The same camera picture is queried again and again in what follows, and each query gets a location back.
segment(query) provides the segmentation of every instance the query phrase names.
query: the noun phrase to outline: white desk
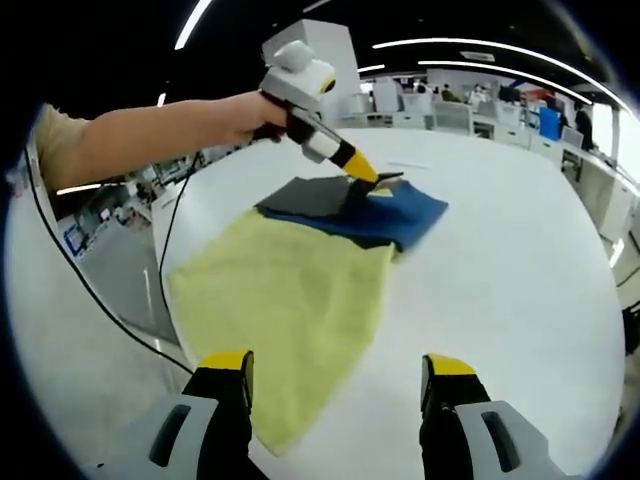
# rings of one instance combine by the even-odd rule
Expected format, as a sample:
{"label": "white desk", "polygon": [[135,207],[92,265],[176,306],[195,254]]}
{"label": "white desk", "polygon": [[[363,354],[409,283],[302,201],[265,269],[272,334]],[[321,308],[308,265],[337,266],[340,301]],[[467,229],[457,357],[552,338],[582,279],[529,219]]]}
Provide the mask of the white desk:
{"label": "white desk", "polygon": [[[252,458],[271,478],[422,479],[420,358],[434,352],[473,365],[492,398],[547,436],[561,468],[585,472],[616,421],[623,330],[604,249],[569,184],[547,159],[483,139],[342,133],[381,171],[404,171],[450,207],[391,269],[374,344],[317,424],[281,458],[254,440]],[[210,165],[181,201],[166,271],[292,177],[338,173],[289,141]],[[162,203],[153,206],[158,255],[173,208]]]}

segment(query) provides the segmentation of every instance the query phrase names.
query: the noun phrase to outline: black cable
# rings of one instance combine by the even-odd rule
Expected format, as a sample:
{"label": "black cable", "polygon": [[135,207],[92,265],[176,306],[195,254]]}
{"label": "black cable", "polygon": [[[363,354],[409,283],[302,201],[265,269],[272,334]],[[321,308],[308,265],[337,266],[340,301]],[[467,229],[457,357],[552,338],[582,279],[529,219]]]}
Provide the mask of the black cable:
{"label": "black cable", "polygon": [[626,278],[621,281],[619,284],[616,285],[616,288],[620,288],[622,285],[624,285],[625,283],[627,283],[629,280],[631,280],[631,277],[633,277],[636,273],[640,272],[640,266],[636,267],[633,272],[631,272],[629,275],[626,276]]}
{"label": "black cable", "polygon": [[175,366],[181,368],[182,370],[184,370],[187,373],[190,373],[193,375],[193,371],[186,367],[185,365],[183,365],[182,363],[180,363],[178,360],[176,360],[175,358],[167,355],[164,352],[161,352],[159,350],[156,350],[155,348],[153,348],[151,345],[149,345],[148,343],[146,343],[144,340],[142,340],[140,337],[138,337],[136,334],[134,334],[132,331],[130,331],[123,323],[121,320],[119,320],[118,318],[116,318],[116,315],[111,313],[111,311],[109,310],[109,308],[102,302],[102,300],[100,299],[100,297],[98,297],[98,295],[96,294],[96,292],[93,290],[93,287],[89,284],[89,282],[87,282],[87,280],[84,277],[84,274],[80,271],[80,269],[78,268],[78,266],[76,265],[76,263],[73,261],[73,259],[69,258],[69,254],[67,253],[67,251],[64,249],[64,247],[62,246],[62,244],[60,243],[60,240],[58,239],[57,235],[53,232],[53,230],[51,229],[51,226],[49,225],[49,222],[47,221],[47,218],[45,217],[44,212],[42,211],[42,206],[40,205],[40,200],[38,199],[38,195],[36,193],[36,186],[35,186],[35,182],[33,180],[33,171],[31,170],[31,159],[29,157],[29,152],[27,151],[27,149],[25,149],[24,151],[25,153],[25,160],[27,162],[27,172],[29,174],[29,183],[31,184],[31,190],[33,192],[33,200],[35,201],[36,204],[36,209],[38,210],[38,213],[40,214],[40,219],[42,220],[42,223],[44,223],[45,228],[47,229],[47,232],[49,232],[49,236],[51,237],[51,239],[53,240],[53,243],[56,244],[56,247],[58,247],[58,250],[60,251],[60,253],[62,254],[62,256],[64,257],[64,259],[67,261],[67,263],[69,264],[69,266],[71,267],[71,269],[73,270],[73,272],[76,274],[76,276],[78,277],[78,279],[80,280],[80,283],[82,283],[82,286],[87,290],[87,292],[89,293],[89,295],[91,295],[91,298],[93,298],[93,300],[98,304],[98,306],[102,309],[102,311],[107,315],[107,317],[109,317],[109,319],[120,329],[122,330],[127,336],[129,336],[129,338],[133,339],[134,341],[136,341],[137,343],[139,343],[140,345],[142,345],[144,348],[146,348],[147,350],[150,350],[151,352],[155,353],[156,355],[160,355],[162,358],[164,358],[165,360],[170,361],[171,363],[173,363]]}
{"label": "black cable", "polygon": [[178,205],[180,204],[180,199],[182,198],[182,194],[184,193],[185,188],[187,188],[187,183],[189,183],[189,179],[193,172],[196,170],[196,161],[198,159],[198,154],[194,155],[193,162],[187,171],[187,176],[185,177],[184,184],[180,189],[180,193],[178,193],[178,197],[176,198],[176,204],[173,207],[173,212],[171,213],[171,220],[169,221],[169,228],[167,229],[167,236],[164,239],[164,248],[162,249],[162,256],[160,257],[160,265],[158,266],[158,275],[160,277],[160,294],[162,295],[162,301],[164,302],[164,306],[169,312],[169,304],[167,303],[167,297],[164,295],[164,284],[162,283],[162,268],[164,267],[164,257],[167,255],[167,247],[169,246],[169,237],[171,236],[171,230],[173,229],[173,222],[176,219],[176,213],[178,212]]}

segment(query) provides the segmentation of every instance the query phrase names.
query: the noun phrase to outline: beige sleeve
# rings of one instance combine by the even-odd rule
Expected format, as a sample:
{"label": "beige sleeve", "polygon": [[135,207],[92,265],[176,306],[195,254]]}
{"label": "beige sleeve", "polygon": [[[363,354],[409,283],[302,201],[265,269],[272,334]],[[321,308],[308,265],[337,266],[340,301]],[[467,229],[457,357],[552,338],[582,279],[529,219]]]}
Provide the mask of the beige sleeve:
{"label": "beige sleeve", "polygon": [[40,173],[47,190],[64,188],[64,178],[72,167],[70,152],[80,140],[89,120],[69,118],[45,104],[35,125]]}

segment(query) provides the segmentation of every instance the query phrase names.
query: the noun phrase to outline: yellow cloth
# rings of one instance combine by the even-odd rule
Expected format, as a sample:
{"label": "yellow cloth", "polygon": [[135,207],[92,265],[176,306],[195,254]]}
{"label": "yellow cloth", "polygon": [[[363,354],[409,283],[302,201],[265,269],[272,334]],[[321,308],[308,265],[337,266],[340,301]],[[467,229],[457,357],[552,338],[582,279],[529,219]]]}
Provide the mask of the yellow cloth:
{"label": "yellow cloth", "polygon": [[392,253],[252,211],[169,276],[198,361],[255,352],[252,424],[275,455],[312,425],[372,341]]}

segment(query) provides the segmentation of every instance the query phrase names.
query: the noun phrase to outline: yellow tip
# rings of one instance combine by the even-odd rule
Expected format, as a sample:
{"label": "yellow tip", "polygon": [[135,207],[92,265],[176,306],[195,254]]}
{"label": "yellow tip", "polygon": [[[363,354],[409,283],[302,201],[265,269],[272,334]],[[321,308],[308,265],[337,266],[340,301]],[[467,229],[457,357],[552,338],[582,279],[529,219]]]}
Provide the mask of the yellow tip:
{"label": "yellow tip", "polygon": [[378,181],[378,174],[371,167],[362,152],[357,149],[353,156],[345,164],[343,170],[352,177],[359,178],[360,180],[365,180],[367,182]]}

